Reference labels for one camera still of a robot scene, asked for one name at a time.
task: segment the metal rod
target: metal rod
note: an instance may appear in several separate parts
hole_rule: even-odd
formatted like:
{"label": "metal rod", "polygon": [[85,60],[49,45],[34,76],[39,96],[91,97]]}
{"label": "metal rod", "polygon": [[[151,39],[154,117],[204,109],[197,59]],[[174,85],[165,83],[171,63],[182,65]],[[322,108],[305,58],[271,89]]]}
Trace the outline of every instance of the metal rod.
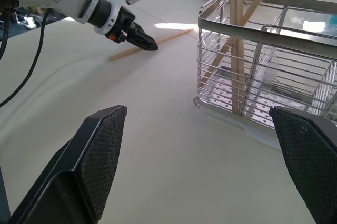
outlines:
{"label": "metal rod", "polygon": [[[224,56],[226,56],[226,57],[234,57],[234,56],[229,55],[229,54],[223,54],[223,53],[221,53],[221,54],[224,55]],[[243,60],[243,61],[248,62],[248,63],[257,64],[257,65],[260,65],[260,66],[263,66],[263,67],[266,67],[266,68],[269,68],[269,69],[272,69],[272,70],[277,70],[277,71],[282,72],[282,73],[287,73],[287,74],[290,74],[290,75],[294,75],[294,76],[296,76],[296,77],[305,78],[305,79],[307,79],[307,80],[315,81],[315,82],[318,82],[318,83],[324,83],[324,82],[322,82],[322,81],[320,81],[320,80],[317,80],[317,79],[314,79],[314,78],[310,78],[310,77],[306,77],[306,76],[304,77],[304,76],[302,76],[302,75],[300,75],[300,74],[292,73],[292,72],[289,72],[289,71],[286,71],[286,70],[282,70],[282,69],[278,69],[278,68],[275,68],[275,67],[265,66],[265,65],[259,64],[259,63],[253,63],[253,62],[250,62],[250,61],[245,60],[245,59],[243,59],[243,58],[238,58],[238,59]],[[202,62],[199,62],[199,63],[204,64],[204,65],[208,65],[208,66],[210,66],[210,67],[212,67],[212,68],[215,68],[215,69],[223,70],[223,69],[221,69],[221,68],[219,68],[219,67],[217,67],[217,66],[205,64],[205,63],[202,63]],[[337,86],[334,85],[334,84],[330,84],[330,83],[326,83],[326,84],[329,85],[329,86],[337,87]]]}
{"label": "metal rod", "polygon": [[[223,6],[223,7],[220,8],[220,22],[222,22],[222,19],[223,19],[224,7],[225,6]],[[220,37],[221,36],[222,36],[222,34],[220,34],[220,33],[217,34],[217,42],[218,42],[218,44],[217,44],[217,46],[215,48],[216,51],[218,51],[220,49],[220,41],[221,41]]]}
{"label": "metal rod", "polygon": [[334,2],[325,2],[318,0],[263,0],[262,2],[300,8],[309,11],[324,11],[324,13],[333,15],[337,14],[337,3]]}
{"label": "metal rod", "polygon": [[[214,86],[212,86],[212,85],[210,85],[210,84],[207,84],[207,83],[204,83],[205,85],[207,85],[207,86],[210,86],[210,87],[213,87],[213,88],[215,88]],[[210,92],[210,93],[213,93],[213,94],[217,94],[218,96],[221,96],[221,97],[223,97],[223,98],[226,98],[226,99],[230,99],[230,98],[228,98],[228,97],[226,97],[226,96],[223,96],[222,94],[218,94],[218,93],[215,93],[215,92],[213,92],[213,91],[210,91],[210,90],[207,90],[207,89],[205,89],[205,88],[203,88],[203,87],[200,87],[200,89],[202,89],[202,90],[205,90],[205,91],[207,91],[207,92]],[[232,94],[233,92],[231,92],[231,91],[227,91],[227,90],[222,90],[221,89],[221,91],[224,91],[224,92],[226,92],[226,93],[228,93],[228,94]],[[261,102],[259,102],[259,101],[257,101],[257,100],[254,100],[254,99],[250,99],[250,98],[247,98],[248,100],[250,100],[251,102],[253,102],[253,103],[255,103],[255,104],[260,104],[261,106],[265,106],[265,104],[264,103],[261,103]],[[261,109],[258,109],[257,107],[254,107],[254,106],[251,106],[251,105],[247,105],[247,106],[250,106],[250,107],[252,107],[252,108],[254,108],[255,110],[259,110],[260,112],[265,112],[265,113],[268,113],[268,111],[263,111],[263,110],[261,110]]]}
{"label": "metal rod", "polygon": [[[227,92],[227,93],[231,93],[231,92],[229,92],[229,91],[227,91],[227,90],[223,90],[223,89],[220,89],[220,88],[217,88],[217,87],[213,87],[213,88],[216,88],[216,89],[219,89],[219,90],[222,90],[222,91],[225,91],[225,92]],[[199,89],[203,89],[203,90],[206,90],[206,91],[208,91],[208,92],[211,92],[210,90],[207,90],[207,89],[204,89],[203,87],[199,87]],[[260,98],[262,98],[262,99],[265,99],[265,100],[268,100],[268,101],[271,101],[271,102],[274,102],[274,103],[278,103],[277,101],[275,101],[275,100],[272,100],[272,99],[270,99],[270,98],[267,98],[267,97],[264,97],[264,96],[261,96],[261,95],[259,95],[259,94],[254,94],[254,93],[250,93],[250,94],[252,94],[252,95],[255,95],[255,96],[257,96],[257,97],[260,97]],[[282,95],[279,95],[279,94],[276,94],[276,93],[273,93],[273,92],[270,92],[270,94],[272,94],[272,95],[276,95],[276,96],[281,96],[282,97]],[[249,99],[249,100],[251,100],[252,102],[254,102],[254,103],[257,103],[257,104],[260,104],[260,105],[263,105],[263,106],[265,106],[265,104],[263,104],[263,103],[260,103],[260,102],[258,102],[258,101],[256,101],[256,100],[252,100],[252,99]],[[316,109],[316,107],[314,107],[314,106],[312,106],[312,105],[309,105],[309,104],[304,104],[304,103],[301,103],[301,102],[298,102],[299,104],[302,104],[302,105],[306,105],[306,106],[310,106],[310,107],[312,107],[312,108],[315,108]],[[282,106],[285,106],[285,107],[289,107],[289,108],[294,108],[294,107],[292,107],[292,106],[290,106],[290,105],[288,105],[288,104],[282,104]]]}
{"label": "metal rod", "polygon": [[255,50],[254,57],[253,57],[253,63],[252,63],[252,66],[251,66],[251,70],[249,72],[249,80],[248,80],[248,84],[247,84],[247,87],[246,87],[246,95],[244,97],[244,103],[247,99],[249,89],[251,88],[252,78],[254,77],[254,74],[256,72],[256,67],[257,67],[256,63],[258,63],[259,60],[260,60],[260,54],[261,54],[262,46],[263,46],[262,44],[257,44],[257,46],[256,46],[256,50]]}
{"label": "metal rod", "polygon": [[300,70],[300,71],[303,71],[303,72],[306,72],[306,73],[311,73],[311,74],[315,74],[315,75],[318,75],[318,76],[322,76],[322,74],[313,72],[311,70],[306,70],[306,69],[298,68],[298,67],[295,67],[295,66],[286,65],[286,64],[280,64],[280,63],[278,63],[278,65],[284,66],[284,67],[288,67],[288,68],[291,68],[291,69],[295,69],[295,70]]}
{"label": "metal rod", "polygon": [[219,32],[221,34],[251,40],[266,45],[272,45],[283,49],[291,49],[302,53],[304,52],[310,55],[337,59],[336,47],[330,44],[319,43],[316,41],[297,37],[283,36],[281,34],[269,33],[230,24],[223,24],[225,26],[220,26],[221,23],[201,19],[200,17],[198,23],[200,28],[213,30],[214,32]]}
{"label": "metal rod", "polygon": [[307,92],[307,93],[309,93],[309,94],[312,94],[311,91],[305,90],[305,89],[303,89],[303,88],[301,88],[301,87],[298,87],[298,86],[293,86],[293,85],[290,85],[290,84],[279,83],[279,82],[277,82],[277,84],[278,84],[278,85],[281,85],[281,86],[291,87],[291,88],[293,88],[294,90],[298,89],[298,90]]}
{"label": "metal rod", "polygon": [[266,31],[267,28],[279,28],[281,30],[291,31],[291,32],[295,32],[295,33],[301,33],[301,34],[305,34],[305,35],[309,35],[309,36],[317,36],[317,37],[322,37],[322,38],[326,38],[326,39],[337,40],[336,36],[326,35],[326,34],[322,34],[322,33],[314,33],[314,32],[311,32],[311,31],[299,30],[299,29],[295,29],[295,28],[283,27],[283,26],[279,26],[279,25],[275,25],[275,24],[266,24],[262,27],[262,29],[264,31]]}
{"label": "metal rod", "polygon": [[294,79],[291,79],[291,78],[286,78],[286,77],[283,77],[283,76],[277,76],[278,78],[282,78],[282,79],[285,79],[285,80],[289,80],[289,81],[291,81],[291,82],[295,82],[295,83],[298,83],[298,84],[301,84],[301,85],[306,85],[306,86],[309,86],[309,87],[312,87],[312,88],[317,88],[317,86],[311,86],[311,85],[309,85],[309,84],[304,84],[303,82],[299,82],[299,81],[297,81],[297,80],[294,80]]}
{"label": "metal rod", "polygon": [[321,57],[314,57],[314,56],[308,56],[308,55],[305,55],[305,54],[299,54],[299,53],[291,52],[289,50],[287,51],[287,50],[282,50],[282,49],[276,48],[276,51],[277,52],[287,53],[287,54],[292,54],[292,55],[295,55],[295,56],[301,56],[301,57],[305,57],[305,58],[310,58],[310,59],[321,61],[321,62],[326,62],[326,63],[330,63],[331,62],[330,59],[321,58]]}
{"label": "metal rod", "polygon": [[[213,106],[217,106],[218,108],[220,108],[220,109],[224,109],[224,110],[227,110],[227,111],[229,111],[229,112],[231,112],[228,108],[225,108],[225,107],[222,107],[222,106],[220,106],[220,105],[218,105],[218,104],[215,104],[215,103],[211,103],[211,102],[209,102],[209,101],[207,101],[207,103],[208,104],[210,104],[210,105],[213,105]],[[258,116],[258,117],[261,117],[261,118],[263,118],[265,121],[270,121],[271,123],[273,123],[273,121],[272,120],[270,120],[270,119],[268,119],[268,118],[265,118],[265,117],[263,117],[263,116],[261,116],[261,115],[258,115],[258,114],[254,114],[254,113],[252,113],[252,112],[250,112],[250,111],[246,111],[246,112],[248,112],[248,113],[250,113],[250,114],[253,114],[253,115],[256,115],[256,116]],[[259,121],[259,120],[255,120],[256,122],[258,122],[258,123],[260,123],[260,124],[265,124],[265,122],[262,122],[262,121]]]}
{"label": "metal rod", "polygon": [[[201,103],[207,104],[207,105],[212,106],[212,107],[217,107],[217,108],[220,108],[221,111],[226,111],[226,112],[228,112],[228,113],[231,113],[231,111],[226,110],[226,108],[223,108],[223,107],[221,107],[221,106],[219,106],[219,105],[217,105],[217,104],[211,103],[211,102],[209,102],[208,100],[203,99],[203,98],[201,98],[201,97],[195,97],[194,100],[195,100],[195,104],[197,103],[196,101],[199,100]],[[274,129],[274,127],[272,127],[272,126],[270,126],[270,125],[268,125],[268,124],[262,123],[262,122],[260,122],[260,121],[258,121],[258,120],[255,120],[255,119],[253,119],[253,118],[249,118],[249,120],[255,121],[256,123],[263,124],[263,125],[265,125],[265,126],[267,126],[267,127],[269,127],[269,128]]]}
{"label": "metal rod", "polygon": [[328,113],[331,114],[331,115],[337,116],[337,113],[334,113],[334,112],[331,112],[331,111],[329,111]]}
{"label": "metal rod", "polygon": [[[229,106],[232,105],[231,103],[228,103],[228,102],[223,101],[223,100],[220,100],[220,99],[218,99],[218,98],[209,96],[209,95],[207,95],[207,94],[202,94],[202,95],[203,95],[203,96],[206,96],[206,97],[208,97],[208,98],[210,98],[210,99],[214,99],[214,100],[216,100],[216,101],[219,101],[219,102],[221,102],[221,103],[225,103],[225,104],[227,104],[227,105],[229,105]],[[246,111],[246,112],[248,112],[248,113],[250,113],[250,114],[253,114],[252,112],[250,112],[250,111],[248,111],[248,110],[245,110],[244,108],[241,108],[241,110]],[[259,116],[259,117],[261,117],[261,118],[263,118],[263,119],[265,119],[265,120],[269,120],[270,122],[273,122],[271,119],[268,119],[268,118],[263,117],[263,116],[261,116],[261,115],[258,115],[258,114],[254,114],[254,115]]]}
{"label": "metal rod", "polygon": [[204,13],[207,9],[211,8],[213,5],[224,5],[223,0],[208,0],[204,5],[201,6],[199,14]]}
{"label": "metal rod", "polygon": [[301,62],[301,61],[298,61],[298,60],[295,60],[295,59],[289,59],[289,58],[280,57],[280,56],[277,56],[277,58],[283,59],[283,60],[287,60],[287,61],[291,61],[291,62],[295,62],[295,63],[299,63],[299,64],[303,64],[303,65],[314,66],[314,67],[319,68],[319,69],[326,69],[326,67],[322,67],[322,66],[318,66],[318,65],[313,65],[313,64]]}
{"label": "metal rod", "polygon": [[322,11],[322,10],[313,10],[313,9],[302,9],[298,7],[289,7],[289,10],[294,10],[294,11],[302,11],[302,12],[310,12],[310,13],[317,13],[317,14],[327,14],[327,12]]}
{"label": "metal rod", "polygon": [[[337,62],[334,62],[334,72],[336,72],[336,69],[337,69]],[[323,114],[323,117],[326,118],[328,113],[331,112],[332,110],[332,107],[334,106],[335,102],[337,100],[337,92],[333,95],[332,99],[330,100],[330,105],[329,106],[326,106],[326,110]]]}
{"label": "metal rod", "polygon": [[[231,80],[231,81],[239,82],[238,80],[234,80],[234,79],[228,78],[228,77],[226,77],[226,76],[222,76],[222,75],[219,75],[219,74],[216,74],[216,73],[213,73],[213,74],[214,74],[214,75],[218,75],[218,76],[220,76],[220,77],[222,77],[222,78]],[[217,80],[214,80],[214,79],[211,79],[211,78],[208,78],[208,77],[204,77],[204,76],[200,76],[200,77],[206,78],[206,79],[211,80],[211,81],[214,81],[214,82],[217,82],[217,83],[219,83],[219,84],[223,84],[223,83],[221,83],[221,82],[218,82]],[[260,80],[257,80],[257,79],[254,79],[254,81],[262,82],[262,83],[265,83],[265,84],[268,84],[268,85],[271,85],[271,86],[272,86],[272,84],[270,84],[270,83],[263,82],[263,81],[260,81]],[[278,88],[281,88],[282,90],[288,90],[288,91],[294,92],[293,90],[285,89],[285,88],[282,88],[282,87],[280,87],[280,86],[278,86]],[[256,86],[254,86],[254,89],[258,89],[258,90],[261,90],[261,91],[266,91],[265,89],[262,89],[262,88],[256,87]],[[283,98],[286,98],[286,99],[289,99],[289,100],[292,100],[292,101],[297,102],[297,103],[302,104],[302,105],[306,105],[306,106],[310,106],[310,107],[316,108],[316,107],[314,107],[314,106],[312,106],[312,105],[310,105],[310,104],[308,104],[308,103],[304,103],[304,102],[302,102],[302,101],[300,101],[300,100],[296,100],[296,99],[293,99],[293,98],[291,98],[291,97],[288,97],[288,96],[285,96],[285,95],[282,95],[282,94],[277,94],[277,93],[274,93],[274,92],[272,92],[272,91],[269,91],[269,93],[270,93],[270,94],[273,94],[273,95],[277,95],[277,96],[283,97]],[[320,101],[320,100],[317,99],[317,98],[314,98],[314,97],[311,97],[311,96],[308,96],[308,95],[305,95],[305,94],[302,94],[302,93],[297,93],[297,94],[299,94],[299,95],[301,95],[301,96],[304,96],[304,97],[308,97],[308,98],[310,98],[310,99],[312,99],[312,100]]]}
{"label": "metal rod", "polygon": [[202,57],[207,53],[207,52],[209,52],[208,53],[208,55],[205,57],[205,59],[204,59],[204,61],[206,61],[207,59],[207,64],[210,62],[210,60],[212,59],[212,53],[214,53],[214,51],[212,51],[212,50],[206,50],[203,54],[202,54]]}
{"label": "metal rod", "polygon": [[[288,7],[287,7],[287,6],[284,6],[284,7],[283,7],[282,14],[281,14],[281,16],[280,16],[279,23],[278,23],[279,26],[283,26],[283,23],[284,23],[285,16],[286,16],[287,12],[288,12]],[[281,32],[281,29],[280,29],[280,28],[276,30],[276,33],[279,34],[280,32]]]}

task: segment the wooden stick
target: wooden stick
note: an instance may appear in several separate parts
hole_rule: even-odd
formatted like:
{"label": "wooden stick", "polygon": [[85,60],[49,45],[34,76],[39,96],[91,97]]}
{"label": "wooden stick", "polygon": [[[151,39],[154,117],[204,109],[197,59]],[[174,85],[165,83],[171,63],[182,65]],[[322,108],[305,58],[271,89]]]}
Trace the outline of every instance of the wooden stick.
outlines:
{"label": "wooden stick", "polygon": [[[188,33],[188,32],[191,32],[192,30],[194,30],[194,29],[193,29],[193,28],[190,28],[190,29],[187,29],[187,30],[182,30],[182,31],[180,31],[180,32],[178,32],[178,33],[176,33],[176,34],[174,34],[174,35],[171,35],[171,36],[168,36],[168,37],[166,37],[166,38],[160,39],[160,40],[156,41],[156,43],[157,43],[157,44],[162,43],[162,42],[164,42],[164,41],[170,40],[170,39],[175,38],[175,37],[177,37],[177,36],[181,36],[181,35],[183,35],[183,34],[186,34],[186,33]],[[126,50],[126,51],[124,51],[124,52],[117,53],[116,55],[113,55],[113,56],[109,57],[109,61],[114,61],[114,60],[117,60],[117,59],[119,59],[119,58],[126,57],[126,56],[128,56],[128,55],[130,55],[130,54],[132,54],[132,53],[139,52],[140,50],[142,50],[142,49],[139,48],[139,47],[135,47],[135,48],[132,48],[132,49],[128,49],[128,50]]]}
{"label": "wooden stick", "polygon": [[[232,25],[237,25],[237,5],[236,0],[230,0],[230,21]],[[233,41],[231,48],[231,72],[232,72],[232,112],[238,113],[238,89],[237,89],[237,66],[238,59],[237,57],[237,39]]]}
{"label": "wooden stick", "polygon": [[[253,0],[252,4],[250,5],[250,7],[247,9],[246,13],[243,15],[243,17],[240,19],[239,25],[240,26],[244,26],[246,25],[246,23],[248,22],[248,20],[252,17],[254,11],[257,9],[257,7],[259,6],[259,4],[261,3],[262,0]],[[225,43],[225,45],[221,48],[220,52],[221,53],[227,53],[228,50],[231,48],[233,42],[234,42],[235,38],[233,37],[229,37],[227,42]],[[219,63],[221,62],[223,58],[222,54],[217,54],[217,56],[215,57],[215,59],[211,62],[212,66],[218,66]],[[204,77],[201,79],[201,81],[199,82],[199,87],[204,87],[204,83],[207,83],[208,78],[211,77],[212,72],[214,72],[216,70],[215,67],[210,67],[208,69],[208,72],[206,72],[204,74]]]}
{"label": "wooden stick", "polygon": [[[240,24],[240,21],[243,16],[243,0],[236,0],[236,21]],[[245,97],[245,70],[244,70],[244,43],[241,39],[237,39],[236,42],[236,56],[241,59],[237,59],[237,71],[236,71],[236,85],[238,87],[238,108],[236,109],[239,113],[239,108],[242,107]]]}

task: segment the white table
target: white table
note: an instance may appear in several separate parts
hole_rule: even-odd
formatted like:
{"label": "white table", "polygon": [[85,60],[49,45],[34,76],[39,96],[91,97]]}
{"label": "white table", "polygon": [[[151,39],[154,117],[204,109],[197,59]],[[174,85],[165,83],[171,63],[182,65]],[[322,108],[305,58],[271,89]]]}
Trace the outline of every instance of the white table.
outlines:
{"label": "white table", "polygon": [[[195,26],[205,1],[143,0],[132,11],[161,38],[179,24]],[[280,151],[193,105],[197,33],[110,63],[132,45],[92,29],[67,20],[48,25],[31,80],[0,110],[0,166],[12,212],[85,117],[126,104],[120,161],[100,224],[314,223]],[[1,99],[26,75],[38,37],[34,30],[9,40]]]}

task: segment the stainless steel dish rack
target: stainless steel dish rack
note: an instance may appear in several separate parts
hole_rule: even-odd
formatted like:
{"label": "stainless steel dish rack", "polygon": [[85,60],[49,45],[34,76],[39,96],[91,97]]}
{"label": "stainless steel dish rack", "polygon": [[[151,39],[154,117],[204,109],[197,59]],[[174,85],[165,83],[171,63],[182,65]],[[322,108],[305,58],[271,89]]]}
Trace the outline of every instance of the stainless steel dish rack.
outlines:
{"label": "stainless steel dish rack", "polygon": [[[253,0],[244,1],[248,8]],[[263,0],[247,25],[240,27],[229,24],[229,0],[210,0],[199,15],[195,104],[233,112],[235,102],[235,113],[271,128],[271,106],[300,109],[336,123],[334,15],[336,3]],[[221,52],[230,37],[244,42],[244,57],[232,56],[230,46]],[[244,61],[244,74],[231,70],[232,58]],[[232,91],[233,82],[240,83],[239,95]]]}

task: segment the chopstick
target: chopstick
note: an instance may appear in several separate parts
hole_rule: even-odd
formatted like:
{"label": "chopstick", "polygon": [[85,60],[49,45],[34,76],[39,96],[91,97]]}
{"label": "chopstick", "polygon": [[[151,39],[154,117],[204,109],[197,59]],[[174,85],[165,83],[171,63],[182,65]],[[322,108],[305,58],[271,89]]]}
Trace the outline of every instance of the chopstick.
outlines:
{"label": "chopstick", "polygon": [[[165,42],[167,40],[170,40],[172,38],[181,36],[183,34],[191,32],[193,30],[194,30],[193,28],[190,28],[190,29],[187,29],[187,30],[182,30],[182,31],[180,31],[178,33],[175,33],[175,34],[171,35],[171,36],[159,39],[158,41],[156,41],[156,43],[159,44],[159,43]],[[116,55],[113,55],[113,56],[109,57],[109,61],[115,61],[115,60],[117,60],[119,58],[126,57],[126,56],[128,56],[128,55],[130,55],[132,53],[139,52],[140,50],[142,50],[142,49],[139,48],[139,47],[135,47],[135,48],[132,48],[132,49],[125,50],[123,52],[117,53]]]}
{"label": "chopstick", "polygon": [[[230,22],[232,25],[237,25],[238,20],[240,20],[240,10],[242,11],[242,7],[240,8],[239,5],[240,0],[230,0]],[[238,90],[238,71],[239,71],[239,59],[238,59],[238,39],[234,39],[232,48],[231,48],[231,72],[232,72],[232,112],[238,113],[238,99],[239,99],[239,90]]]}

